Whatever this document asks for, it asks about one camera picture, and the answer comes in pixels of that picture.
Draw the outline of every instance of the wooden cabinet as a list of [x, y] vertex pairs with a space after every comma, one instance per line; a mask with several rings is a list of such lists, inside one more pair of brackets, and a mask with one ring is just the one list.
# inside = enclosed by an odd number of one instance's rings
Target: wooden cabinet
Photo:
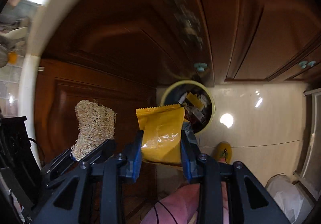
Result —
[[297, 64], [310, 54], [317, 55], [313, 60], [321, 58], [316, 51], [321, 14], [313, 0], [202, 2], [215, 83], [306, 81], [307, 73], [296, 75], [301, 72]]
[[[134, 141], [139, 129], [136, 108], [155, 106], [156, 90], [140, 83], [57, 60], [42, 59], [40, 66], [45, 69], [37, 76], [34, 123], [36, 140], [47, 162], [75, 144], [79, 133], [75, 105], [80, 100], [98, 102], [117, 113], [117, 152]], [[134, 185], [125, 185], [123, 194], [155, 200], [155, 166], [143, 163], [139, 179]], [[143, 206], [142, 202], [126, 198], [127, 218]]]
[[[203, 42], [202, 49], [197, 39]], [[213, 86], [200, 0], [80, 0], [57, 28], [43, 57], [152, 87], [191, 78]], [[208, 68], [197, 72], [198, 62]]]

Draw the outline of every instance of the loofah sponge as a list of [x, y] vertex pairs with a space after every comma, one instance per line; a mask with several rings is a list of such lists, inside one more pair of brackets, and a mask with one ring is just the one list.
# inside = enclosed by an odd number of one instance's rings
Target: loofah sponge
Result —
[[116, 113], [89, 100], [78, 102], [75, 111], [79, 134], [71, 150], [73, 157], [79, 161], [105, 140], [114, 138]]

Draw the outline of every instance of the white plastic bag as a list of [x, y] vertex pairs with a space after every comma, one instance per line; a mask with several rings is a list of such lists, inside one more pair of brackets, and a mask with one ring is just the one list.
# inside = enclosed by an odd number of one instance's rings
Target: white plastic bag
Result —
[[304, 197], [287, 176], [272, 177], [267, 183], [267, 191], [282, 209], [291, 223], [294, 223], [300, 213]]

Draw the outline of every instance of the trash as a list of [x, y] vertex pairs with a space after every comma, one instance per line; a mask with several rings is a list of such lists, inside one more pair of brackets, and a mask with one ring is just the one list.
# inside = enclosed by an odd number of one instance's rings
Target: trash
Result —
[[304, 197], [297, 187], [291, 184], [287, 176], [272, 177], [267, 183], [267, 191], [284, 212], [291, 223], [294, 223], [300, 213]]
[[187, 96], [187, 92], [186, 92], [185, 94], [183, 94], [183, 95], [181, 96], [181, 98], [179, 98], [179, 103], [180, 103], [180, 104], [183, 104], [183, 102], [184, 102], [185, 99], [186, 99], [186, 96]]
[[195, 81], [184, 80], [171, 85], [164, 93], [161, 105], [181, 104], [185, 109], [185, 119], [193, 132], [201, 133], [212, 121], [215, 104], [208, 89]]
[[197, 94], [192, 94], [189, 92], [186, 98], [191, 102], [193, 106], [195, 106], [198, 110], [203, 110], [204, 104], [198, 99]]
[[144, 130], [145, 160], [180, 164], [180, 139], [185, 110], [180, 104], [136, 109], [139, 129]]

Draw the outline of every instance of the black device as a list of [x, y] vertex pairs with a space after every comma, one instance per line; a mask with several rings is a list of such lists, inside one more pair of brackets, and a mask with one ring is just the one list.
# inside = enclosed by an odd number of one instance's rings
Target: black device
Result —
[[[39, 171], [30, 151], [31, 145], [27, 143], [25, 119], [0, 119], [0, 167], [2, 173], [11, 172], [3, 177], [18, 201], [29, 198], [24, 201], [26, 206], [22, 203], [26, 222], [90, 223], [96, 184], [101, 181], [100, 223], [125, 223], [121, 184], [135, 183], [139, 177], [143, 131], [138, 131], [134, 143], [115, 156], [112, 155], [115, 142], [107, 140], [76, 167], [77, 162], [68, 149]], [[227, 183], [230, 223], [289, 223], [243, 163], [229, 165], [215, 161], [201, 153], [184, 130], [180, 145], [185, 178], [190, 183], [201, 184], [197, 223], [223, 223], [221, 181]], [[23, 186], [28, 174], [30, 178]]]

